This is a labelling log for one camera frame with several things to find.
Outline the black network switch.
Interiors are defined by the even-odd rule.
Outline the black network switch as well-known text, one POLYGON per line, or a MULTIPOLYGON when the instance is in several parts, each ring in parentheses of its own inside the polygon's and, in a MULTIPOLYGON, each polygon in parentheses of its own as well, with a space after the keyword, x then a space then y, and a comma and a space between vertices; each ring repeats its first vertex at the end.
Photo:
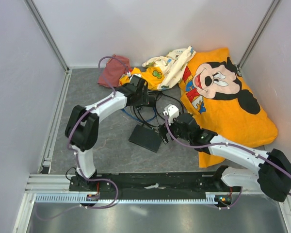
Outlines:
POLYGON ((157 153, 162 140, 154 130, 136 125, 129 137, 129 142, 157 153))

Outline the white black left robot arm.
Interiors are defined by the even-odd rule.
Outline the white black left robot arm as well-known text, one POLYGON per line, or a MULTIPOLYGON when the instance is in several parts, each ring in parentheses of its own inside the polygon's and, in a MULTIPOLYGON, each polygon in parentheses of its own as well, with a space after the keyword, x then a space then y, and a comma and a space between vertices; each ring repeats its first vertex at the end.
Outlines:
POLYGON ((127 106, 149 104, 148 83, 141 74, 133 74, 129 82, 113 88, 111 94, 102 100, 82 107, 76 105, 68 120, 65 136, 67 148, 76 156, 77 173, 81 175, 80 186, 86 191, 95 189, 96 167, 93 160, 93 147, 97 142, 99 124, 114 112, 127 106))

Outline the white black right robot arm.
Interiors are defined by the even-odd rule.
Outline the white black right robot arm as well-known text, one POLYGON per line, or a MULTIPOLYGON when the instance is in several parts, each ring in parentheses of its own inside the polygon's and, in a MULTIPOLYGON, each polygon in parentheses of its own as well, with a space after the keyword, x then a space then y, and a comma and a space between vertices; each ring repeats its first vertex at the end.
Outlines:
POLYGON ((177 143, 230 160, 241 169, 222 166, 212 179, 218 191, 239 186, 261 190, 269 198, 284 202, 291 196, 291 162, 277 149, 259 150, 230 141, 220 134, 202 129, 191 114, 164 111, 165 123, 160 126, 164 140, 167 135, 177 143))

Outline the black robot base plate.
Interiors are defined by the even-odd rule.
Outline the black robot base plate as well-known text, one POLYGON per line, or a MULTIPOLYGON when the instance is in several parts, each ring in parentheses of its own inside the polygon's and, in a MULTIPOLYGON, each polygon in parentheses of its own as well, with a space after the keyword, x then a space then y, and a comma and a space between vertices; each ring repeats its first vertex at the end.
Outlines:
POLYGON ((228 187, 218 180, 215 172, 167 172, 167 173, 102 173, 97 179, 105 181, 89 182, 80 175, 71 177, 70 191, 99 192, 104 197, 204 197, 207 192, 239 192, 240 187, 228 187))

